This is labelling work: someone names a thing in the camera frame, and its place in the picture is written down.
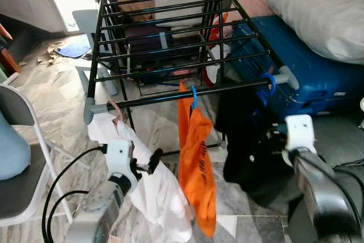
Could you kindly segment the white shirt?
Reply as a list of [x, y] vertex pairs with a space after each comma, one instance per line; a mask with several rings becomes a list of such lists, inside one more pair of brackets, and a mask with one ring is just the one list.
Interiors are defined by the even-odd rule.
[[[99, 144], [112, 139], [131, 141], [134, 147], [131, 154], [140, 164], [148, 164], [152, 157], [152, 151], [135, 131], [111, 113], [94, 115], [88, 124], [88, 136]], [[144, 175], [127, 199], [151, 223], [151, 242], [187, 243], [192, 237], [192, 209], [175, 175], [163, 163], [159, 163], [153, 174]]]

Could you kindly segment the black garment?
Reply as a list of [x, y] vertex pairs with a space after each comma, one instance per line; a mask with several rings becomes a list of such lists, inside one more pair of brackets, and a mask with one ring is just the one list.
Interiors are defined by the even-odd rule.
[[237, 184], [260, 205], [272, 203], [293, 178], [280, 145], [266, 136], [279, 121], [263, 104], [257, 88], [225, 90], [220, 94], [215, 130], [227, 140], [223, 178]]

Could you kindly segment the orange shirt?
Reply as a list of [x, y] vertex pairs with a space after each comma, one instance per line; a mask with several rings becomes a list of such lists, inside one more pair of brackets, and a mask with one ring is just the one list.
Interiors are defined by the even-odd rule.
[[[190, 87], [180, 83], [179, 91]], [[211, 237], [216, 230], [216, 182], [205, 143], [213, 123], [200, 108], [189, 110], [193, 99], [177, 100], [179, 118], [179, 183], [185, 198], [193, 208], [197, 225], [204, 235]]]

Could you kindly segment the green leather sofa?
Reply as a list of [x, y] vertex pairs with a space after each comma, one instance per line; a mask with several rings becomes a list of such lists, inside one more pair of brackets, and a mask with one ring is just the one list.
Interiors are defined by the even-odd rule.
[[362, 243], [363, 139], [346, 117], [311, 117], [314, 147], [284, 150], [301, 195], [291, 203], [291, 243]]

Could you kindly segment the black metal drying rack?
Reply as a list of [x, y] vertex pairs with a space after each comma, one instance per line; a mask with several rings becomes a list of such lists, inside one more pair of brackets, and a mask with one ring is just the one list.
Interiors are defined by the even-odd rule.
[[[231, 22], [231, 26], [244, 25], [250, 29], [250, 33], [242, 36], [224, 38], [221, 35], [220, 40], [209, 41], [208, 30], [212, 28], [213, 18], [224, 13], [222, 8], [223, 2], [229, 1], [233, 4], [233, 11], [241, 14], [242, 19]], [[91, 123], [93, 116], [98, 113], [110, 111], [112, 106], [109, 103], [98, 104], [96, 102], [96, 87], [98, 83], [105, 81], [117, 81], [120, 84], [125, 79], [132, 79], [136, 83], [148, 80], [153, 83], [164, 83], [168, 81], [177, 81], [193, 77], [195, 69], [203, 69], [214, 64], [224, 66], [232, 61], [237, 61], [237, 57], [231, 56], [230, 45], [236, 40], [250, 40], [257, 38], [264, 51], [258, 53], [258, 56], [268, 55], [276, 63], [280, 64], [280, 58], [274, 53], [267, 40], [258, 34], [258, 28], [250, 22], [250, 17], [237, 0], [199, 0], [186, 1], [184, 3], [166, 5], [159, 8], [150, 8], [135, 11], [120, 11], [119, 5], [124, 4], [118, 0], [99, 0], [98, 20], [94, 38], [93, 50], [91, 57], [91, 67], [89, 69], [88, 86], [86, 87], [86, 99], [84, 101], [84, 121]], [[151, 24], [172, 23], [185, 21], [188, 19], [200, 19], [201, 23], [192, 27], [182, 28], [177, 31], [169, 31], [172, 36], [173, 46], [166, 45], [166, 33], [160, 32], [159, 37], [162, 40], [162, 50], [143, 51], [140, 53], [130, 53], [131, 46], [126, 43], [123, 30], [125, 27], [144, 25], [144, 22], [131, 22], [129, 16], [143, 14], [158, 14], [162, 12], [177, 12], [182, 10], [195, 9], [195, 13], [188, 15], [177, 14], [174, 17], [164, 19], [154, 19]], [[101, 41], [101, 31], [106, 30], [111, 35], [111, 40]], [[191, 38], [175, 39], [176, 33], [192, 34]], [[111, 56], [99, 56], [100, 45], [109, 44], [113, 46]], [[133, 56], [146, 56], [154, 53], [169, 52], [172, 54], [171, 63], [166, 63], [153, 69], [134, 69], [131, 63]], [[103, 64], [109, 69], [111, 76], [98, 77], [98, 65]]]

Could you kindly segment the blue plastic storage box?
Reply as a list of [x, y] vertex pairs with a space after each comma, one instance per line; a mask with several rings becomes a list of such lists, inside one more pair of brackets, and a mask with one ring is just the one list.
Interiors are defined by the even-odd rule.
[[357, 108], [364, 95], [364, 67], [326, 59], [310, 50], [281, 18], [256, 17], [250, 22], [280, 58], [276, 64], [257, 38], [236, 40], [230, 45], [232, 68], [242, 81], [255, 81], [263, 74], [292, 76], [287, 83], [276, 82], [275, 94], [266, 103], [281, 117], [296, 114], [325, 114]]

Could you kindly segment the grey folding chair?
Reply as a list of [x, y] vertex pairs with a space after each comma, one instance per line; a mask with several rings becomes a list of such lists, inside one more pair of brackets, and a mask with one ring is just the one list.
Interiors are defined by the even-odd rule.
[[57, 178], [52, 152], [62, 147], [44, 136], [30, 101], [15, 87], [0, 84], [0, 112], [30, 145], [30, 165], [16, 177], [0, 180], [0, 227], [34, 219], [48, 193], [47, 185]]

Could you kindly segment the purple bag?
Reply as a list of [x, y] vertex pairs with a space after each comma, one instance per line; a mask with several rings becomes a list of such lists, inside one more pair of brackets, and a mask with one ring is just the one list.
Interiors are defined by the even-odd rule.
[[[169, 31], [170, 27], [158, 27], [155, 24], [144, 24], [139, 26], [125, 27], [123, 30], [125, 38], [128, 39], [130, 53], [140, 53], [146, 51], [162, 50], [162, 40], [159, 37], [160, 32], [166, 33], [166, 45], [173, 46], [173, 38]], [[171, 63], [173, 57], [169, 52], [154, 53], [146, 56], [133, 56], [131, 63], [134, 69], [143, 69], [150, 71], [153, 68], [160, 67], [166, 63]]]

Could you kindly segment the blue seat cushion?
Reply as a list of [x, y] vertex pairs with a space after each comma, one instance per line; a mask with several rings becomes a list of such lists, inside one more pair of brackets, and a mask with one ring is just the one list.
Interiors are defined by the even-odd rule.
[[20, 175], [30, 161], [30, 145], [0, 112], [0, 180], [10, 180]]

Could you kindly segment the red orange cloth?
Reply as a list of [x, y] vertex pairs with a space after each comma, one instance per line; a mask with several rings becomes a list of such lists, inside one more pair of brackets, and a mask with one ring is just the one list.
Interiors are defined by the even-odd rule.
[[220, 40], [222, 32], [224, 31], [223, 25], [226, 23], [228, 12], [216, 15], [212, 21], [212, 28], [208, 30], [208, 40]]

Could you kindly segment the grey white pillow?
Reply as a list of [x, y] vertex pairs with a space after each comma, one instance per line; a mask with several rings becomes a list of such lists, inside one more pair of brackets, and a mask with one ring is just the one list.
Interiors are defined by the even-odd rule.
[[309, 46], [340, 63], [364, 64], [364, 0], [266, 0]]

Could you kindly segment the blue floor mat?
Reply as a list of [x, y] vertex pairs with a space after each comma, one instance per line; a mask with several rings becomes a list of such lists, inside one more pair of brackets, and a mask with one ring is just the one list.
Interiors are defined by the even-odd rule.
[[88, 34], [81, 34], [76, 36], [71, 36], [55, 50], [60, 56], [65, 56], [69, 58], [80, 58], [84, 54], [91, 50], [90, 40]]

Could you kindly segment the brown paper scrap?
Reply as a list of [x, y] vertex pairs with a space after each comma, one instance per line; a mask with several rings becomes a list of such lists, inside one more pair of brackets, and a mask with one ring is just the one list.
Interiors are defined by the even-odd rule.
[[37, 57], [36, 63], [47, 65], [62, 63], [64, 61], [64, 57], [60, 55], [58, 51], [61, 47], [63, 47], [63, 45], [63, 41], [49, 44], [44, 53]]

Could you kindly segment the pale blue child chair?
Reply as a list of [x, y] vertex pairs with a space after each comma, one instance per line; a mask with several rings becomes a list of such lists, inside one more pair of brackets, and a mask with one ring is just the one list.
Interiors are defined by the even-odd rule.
[[[97, 36], [96, 27], [98, 20], [98, 10], [97, 9], [76, 10], [71, 12], [71, 14], [75, 19], [76, 24], [80, 28], [80, 31], [86, 35], [86, 38], [88, 38], [88, 45], [91, 48], [89, 53], [93, 53], [94, 38]], [[100, 36], [101, 36], [101, 41], [111, 40], [111, 35], [106, 30], [102, 30]], [[112, 48], [113, 46], [110, 46], [109, 44], [100, 45], [99, 56], [102, 57], [111, 56], [113, 53]], [[109, 64], [109, 63], [99, 63], [97, 76], [98, 77], [111, 76], [109, 69], [104, 67], [103, 64]], [[119, 94], [119, 89], [117, 89], [118, 87], [115, 81], [105, 81], [104, 87], [106, 88], [107, 92], [109, 92], [109, 94], [112, 96], [116, 96]]]

